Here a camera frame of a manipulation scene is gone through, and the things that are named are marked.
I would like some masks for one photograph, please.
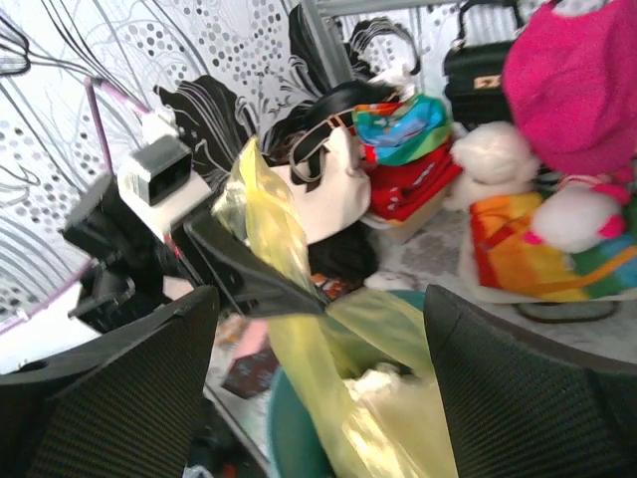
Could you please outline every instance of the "plush toy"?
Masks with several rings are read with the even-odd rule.
[[[620,236],[626,229],[621,204],[629,197],[607,186],[566,183],[537,209],[525,240],[576,254]]]
[[[451,154],[464,171],[443,203],[448,210],[467,211],[490,197],[529,192],[539,169],[527,140],[504,121],[477,127],[454,143]]]

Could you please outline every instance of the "black handbag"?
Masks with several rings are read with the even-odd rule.
[[[505,58],[513,42],[467,47],[465,15],[476,5],[511,8],[518,32],[525,26],[517,0],[469,0],[458,14],[458,37],[443,63],[448,78],[445,97],[451,103],[454,121],[471,130],[492,121],[513,122],[502,88]]]

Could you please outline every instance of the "pink hat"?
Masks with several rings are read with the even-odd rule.
[[[578,17],[542,5],[509,52],[503,86],[516,126],[550,168],[625,168],[637,146],[637,0]]]

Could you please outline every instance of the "yellow plastic bag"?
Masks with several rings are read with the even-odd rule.
[[[212,212],[258,257],[313,292],[305,234],[291,204],[253,138]],[[321,316],[271,319],[269,328],[273,350],[338,477],[457,476],[421,311],[392,294],[362,289]],[[404,407],[357,405],[343,379],[381,361],[406,365],[430,386],[422,396],[406,397]]]

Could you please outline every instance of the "cable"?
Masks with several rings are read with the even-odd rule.
[[[140,117],[147,115],[150,113],[150,109],[141,103],[140,101],[130,97],[122,93],[115,86],[113,86],[109,81],[104,80],[102,78],[94,78],[94,77],[85,77],[84,80],[85,90],[87,92],[87,97],[89,99],[89,107],[91,109],[91,116],[93,117],[93,123],[96,126],[96,130],[98,133],[98,139],[100,141],[100,148],[102,149],[102,155],[104,158],[106,171],[109,174],[113,174],[112,168],[112,158],[110,156],[110,148],[108,147],[108,141],[106,139],[106,132],[104,130],[104,124],[102,122],[102,117],[100,115],[100,108],[98,106],[98,97],[96,95],[96,88],[99,88],[104,93],[108,94],[111,98],[118,100],[124,105],[131,108],[135,113],[137,113]],[[27,322],[37,313],[47,309],[50,307],[56,300],[60,298],[64,293],[69,291],[74,284],[76,284],[82,277],[91,269],[94,264],[93,259],[89,259],[80,269],[67,280],[60,289],[55,291],[49,297],[47,297],[44,301],[42,301],[38,306],[36,306],[31,312],[23,316],[24,318],[18,321],[9,321],[9,325],[5,328],[0,329],[0,335],[8,332],[14,327]]]

